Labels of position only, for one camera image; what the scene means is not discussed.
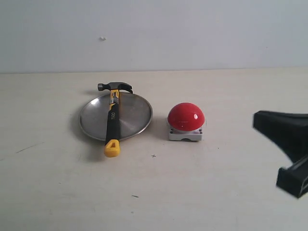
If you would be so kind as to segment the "round steel plate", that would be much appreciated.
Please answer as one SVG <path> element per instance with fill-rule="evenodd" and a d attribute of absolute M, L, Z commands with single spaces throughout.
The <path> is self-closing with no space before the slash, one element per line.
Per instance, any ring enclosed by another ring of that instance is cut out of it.
<path fill-rule="evenodd" d="M 100 95 L 87 103 L 80 111 L 78 121 L 87 136 L 105 141 L 109 94 Z M 150 103 L 140 95 L 120 93 L 119 121 L 120 140 L 128 139 L 144 131 L 153 117 Z"/>

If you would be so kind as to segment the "yellow black claw hammer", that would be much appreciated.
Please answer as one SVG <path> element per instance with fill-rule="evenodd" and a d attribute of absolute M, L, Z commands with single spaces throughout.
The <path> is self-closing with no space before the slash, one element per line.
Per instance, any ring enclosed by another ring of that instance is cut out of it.
<path fill-rule="evenodd" d="M 120 120 L 119 120 L 119 99 L 120 91 L 124 90 L 133 93 L 132 86 L 124 82 L 99 83 L 98 91 L 110 91 L 109 111 L 107 116 L 106 137 L 104 154 L 106 157 L 117 157 L 120 154 Z"/>

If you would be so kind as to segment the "red dome push button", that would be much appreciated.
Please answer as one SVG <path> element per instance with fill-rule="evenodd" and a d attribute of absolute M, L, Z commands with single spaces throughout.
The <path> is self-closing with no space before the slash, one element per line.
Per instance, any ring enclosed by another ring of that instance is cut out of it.
<path fill-rule="evenodd" d="M 205 116 L 203 111 L 193 103 L 179 103 L 168 113 L 169 140 L 201 141 Z"/>

